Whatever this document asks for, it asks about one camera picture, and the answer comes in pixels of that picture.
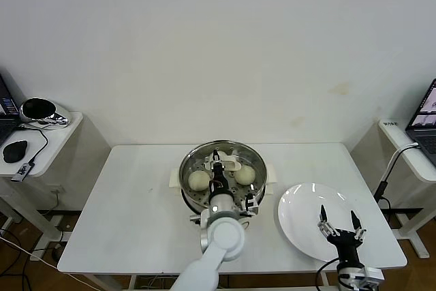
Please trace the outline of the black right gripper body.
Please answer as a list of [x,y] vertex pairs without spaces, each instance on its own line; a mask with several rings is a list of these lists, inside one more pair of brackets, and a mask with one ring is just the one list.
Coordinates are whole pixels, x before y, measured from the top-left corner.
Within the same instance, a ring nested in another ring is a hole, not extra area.
[[327,241],[333,244],[338,253],[339,266],[361,266],[357,249],[362,241],[356,237],[355,232],[341,230],[327,237]]

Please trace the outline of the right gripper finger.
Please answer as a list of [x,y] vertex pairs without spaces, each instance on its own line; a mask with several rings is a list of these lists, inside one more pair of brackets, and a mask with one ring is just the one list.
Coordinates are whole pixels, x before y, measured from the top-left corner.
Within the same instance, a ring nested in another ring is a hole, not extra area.
[[351,219],[352,219],[352,225],[355,232],[355,239],[359,241],[364,240],[364,234],[366,233],[366,229],[362,227],[362,224],[358,218],[358,216],[355,214],[354,211],[350,211],[351,213]]
[[328,221],[326,210],[323,204],[320,208],[320,221],[317,223],[317,227],[325,237],[338,236],[337,230]]

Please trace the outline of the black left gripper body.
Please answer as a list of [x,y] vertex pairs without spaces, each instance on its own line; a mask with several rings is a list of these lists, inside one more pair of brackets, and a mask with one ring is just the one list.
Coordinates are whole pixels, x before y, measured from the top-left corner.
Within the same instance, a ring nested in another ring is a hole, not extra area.
[[210,198],[219,194],[229,194],[228,180],[224,177],[222,169],[213,170],[213,178],[209,181],[208,188]]

